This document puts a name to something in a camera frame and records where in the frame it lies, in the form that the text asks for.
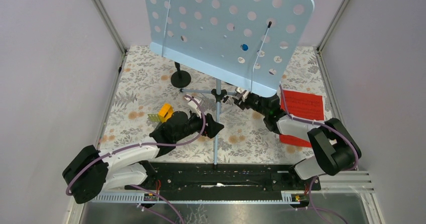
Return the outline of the red sheet music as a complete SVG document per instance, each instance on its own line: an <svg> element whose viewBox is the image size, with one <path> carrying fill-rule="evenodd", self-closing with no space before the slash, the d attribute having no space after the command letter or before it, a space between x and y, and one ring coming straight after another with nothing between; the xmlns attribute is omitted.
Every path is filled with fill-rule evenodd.
<svg viewBox="0 0 426 224"><path fill-rule="evenodd" d="M324 121L324 97L300 91L284 90L285 103L289 112L300 118ZM290 135L280 135L280 142L296 147L311 148L309 141Z"/></svg>

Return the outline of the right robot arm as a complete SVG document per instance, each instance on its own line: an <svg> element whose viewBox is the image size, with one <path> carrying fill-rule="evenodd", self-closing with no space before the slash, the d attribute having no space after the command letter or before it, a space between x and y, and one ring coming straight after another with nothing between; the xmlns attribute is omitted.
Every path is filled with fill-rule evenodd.
<svg viewBox="0 0 426 224"><path fill-rule="evenodd" d="M303 119L282 109L278 95L261 97L239 87L236 92L234 103L242 110L252 109L262 114L269 131L310 143L314 156L291 167L288 183L293 189L302 189L314 176L334 176L357 166L362 152L339 119L325 122Z"/></svg>

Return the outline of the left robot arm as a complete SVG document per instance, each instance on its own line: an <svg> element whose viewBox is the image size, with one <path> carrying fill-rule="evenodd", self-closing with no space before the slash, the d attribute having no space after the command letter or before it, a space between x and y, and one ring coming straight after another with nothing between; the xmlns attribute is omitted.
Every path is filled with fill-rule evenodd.
<svg viewBox="0 0 426 224"><path fill-rule="evenodd" d="M118 149L97 150L88 145L62 172L67 184L66 195L73 196L78 204L86 203L107 189L126 185L140 185L150 189L155 185L156 176L141 164L161 157L177 146L182 139L196 134L186 141L192 143L201 136L214 138L224 125L216 122L211 114L174 112L164 123L160 123L148 137Z"/></svg>

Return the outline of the light blue music stand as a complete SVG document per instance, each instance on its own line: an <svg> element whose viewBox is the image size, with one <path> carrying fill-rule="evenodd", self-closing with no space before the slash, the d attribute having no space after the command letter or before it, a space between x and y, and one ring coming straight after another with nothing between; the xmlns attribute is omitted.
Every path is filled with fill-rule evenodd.
<svg viewBox="0 0 426 224"><path fill-rule="evenodd" d="M314 0L145 0L152 52L271 97Z"/></svg>

